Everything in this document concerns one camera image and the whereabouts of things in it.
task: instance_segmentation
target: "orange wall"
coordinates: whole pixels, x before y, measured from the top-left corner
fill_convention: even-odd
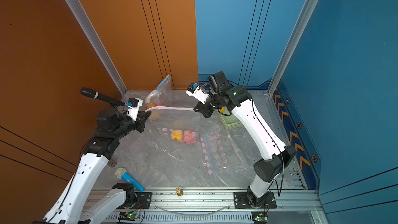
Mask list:
[[[62,193],[109,106],[80,89],[120,93],[65,0],[0,0],[0,9],[0,219],[31,223]]]
[[[129,90],[198,80],[195,0],[80,0]]]

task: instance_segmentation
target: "yellow chevron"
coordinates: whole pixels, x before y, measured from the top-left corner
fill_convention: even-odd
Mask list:
[[[278,103],[278,112],[281,112],[281,106],[284,107],[285,105],[283,103]]]
[[[283,122],[283,116],[284,115],[289,116],[289,114],[287,114],[287,112],[282,111],[282,122]]]
[[[300,156],[300,169],[302,170],[302,163],[305,162],[306,164],[308,164],[308,166],[310,165],[310,162],[308,162],[307,159],[303,158],[302,156]]]
[[[275,95],[275,104],[276,104],[276,98],[280,98],[280,95]]]
[[[301,149],[302,151],[304,151],[304,149],[302,148],[302,146],[301,146],[301,145],[299,145],[299,144],[295,143],[295,149],[297,150],[297,148],[299,148],[299,149]]]
[[[290,143],[292,143],[292,136],[299,138],[296,133],[290,132]]]

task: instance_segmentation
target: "vent grille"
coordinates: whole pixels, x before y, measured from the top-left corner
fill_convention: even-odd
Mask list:
[[[179,214],[165,213],[165,212],[149,212],[145,214],[144,220],[142,223],[165,223],[165,222],[251,222],[251,213],[250,212],[233,212],[233,213],[219,213],[211,216],[201,216],[201,213],[196,215],[192,213],[190,216],[183,216]],[[117,221],[119,213],[113,212],[110,214],[104,222],[109,221]]]

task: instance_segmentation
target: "black microphone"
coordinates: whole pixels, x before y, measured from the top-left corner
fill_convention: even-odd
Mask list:
[[[108,102],[109,104],[114,105],[114,106],[124,106],[125,105],[124,102],[121,102],[117,99],[100,94],[99,92],[92,90],[90,88],[83,87],[82,90],[80,91],[80,93],[86,97],[99,99],[100,101]]]

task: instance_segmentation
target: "brass fitting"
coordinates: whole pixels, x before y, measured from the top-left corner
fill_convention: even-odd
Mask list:
[[[180,197],[180,196],[182,196],[182,194],[183,194],[184,192],[182,192],[182,189],[176,188],[176,193],[177,193],[177,195]]]

